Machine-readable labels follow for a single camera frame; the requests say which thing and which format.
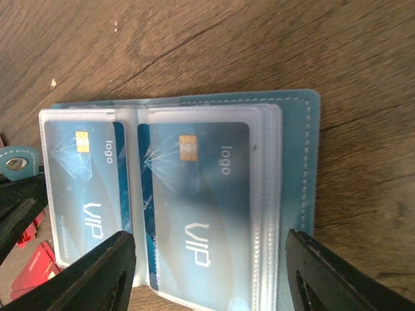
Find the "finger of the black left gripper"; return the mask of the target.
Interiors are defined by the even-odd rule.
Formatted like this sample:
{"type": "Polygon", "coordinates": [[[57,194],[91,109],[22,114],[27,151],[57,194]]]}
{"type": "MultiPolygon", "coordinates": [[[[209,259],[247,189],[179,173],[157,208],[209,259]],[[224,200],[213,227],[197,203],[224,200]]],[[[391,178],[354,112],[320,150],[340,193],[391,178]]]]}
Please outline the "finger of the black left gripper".
{"type": "Polygon", "coordinates": [[[1,262],[47,203],[44,173],[19,181],[1,176],[1,262]]]}

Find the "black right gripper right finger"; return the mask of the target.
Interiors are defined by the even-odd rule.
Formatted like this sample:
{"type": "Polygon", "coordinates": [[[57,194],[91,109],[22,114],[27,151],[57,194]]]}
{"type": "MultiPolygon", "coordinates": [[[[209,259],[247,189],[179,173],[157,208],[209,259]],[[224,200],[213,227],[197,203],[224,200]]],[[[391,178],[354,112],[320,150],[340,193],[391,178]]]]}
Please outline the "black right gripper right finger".
{"type": "Polygon", "coordinates": [[[286,255],[295,310],[414,310],[414,302],[365,275],[303,231],[289,230],[286,255]]]}

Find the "blue VIP credit card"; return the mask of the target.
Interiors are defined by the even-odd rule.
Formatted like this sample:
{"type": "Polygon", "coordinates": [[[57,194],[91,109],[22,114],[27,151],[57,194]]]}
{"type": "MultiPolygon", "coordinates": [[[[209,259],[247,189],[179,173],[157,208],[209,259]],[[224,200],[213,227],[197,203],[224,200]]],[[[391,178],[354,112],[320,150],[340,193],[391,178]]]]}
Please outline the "blue VIP credit card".
{"type": "Polygon", "coordinates": [[[118,231],[131,232],[125,127],[46,121],[56,255],[68,266],[118,231]]]}

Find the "blue card holder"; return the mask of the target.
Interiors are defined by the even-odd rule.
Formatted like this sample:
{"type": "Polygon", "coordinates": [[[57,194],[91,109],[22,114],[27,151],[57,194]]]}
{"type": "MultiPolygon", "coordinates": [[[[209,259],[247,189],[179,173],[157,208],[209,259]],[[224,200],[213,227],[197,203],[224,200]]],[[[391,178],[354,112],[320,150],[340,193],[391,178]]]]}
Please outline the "blue card holder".
{"type": "MultiPolygon", "coordinates": [[[[121,122],[132,226],[131,232],[126,232],[133,235],[136,247],[132,288],[146,286],[156,295],[192,310],[215,309],[161,293],[150,285],[137,129],[141,124],[246,123],[250,129],[251,281],[250,306],[244,310],[293,309],[285,245],[290,229],[313,232],[320,124],[320,97],[316,92],[300,89],[63,103],[41,110],[38,118],[41,152],[26,146],[3,148],[1,176],[19,181],[45,174],[46,208],[51,217],[55,255],[58,247],[51,214],[44,124],[46,121],[121,122]]],[[[63,266],[57,255],[56,262],[62,271],[74,263],[63,266]]]]}

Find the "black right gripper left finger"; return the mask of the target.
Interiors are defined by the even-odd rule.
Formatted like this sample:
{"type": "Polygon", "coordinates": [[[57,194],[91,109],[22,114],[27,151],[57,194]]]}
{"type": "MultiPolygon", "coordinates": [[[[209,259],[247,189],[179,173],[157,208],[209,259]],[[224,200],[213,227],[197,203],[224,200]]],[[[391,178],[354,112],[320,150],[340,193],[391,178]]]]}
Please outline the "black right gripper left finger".
{"type": "Polygon", "coordinates": [[[127,310],[135,266],[133,235],[119,231],[2,309],[127,310]]]}

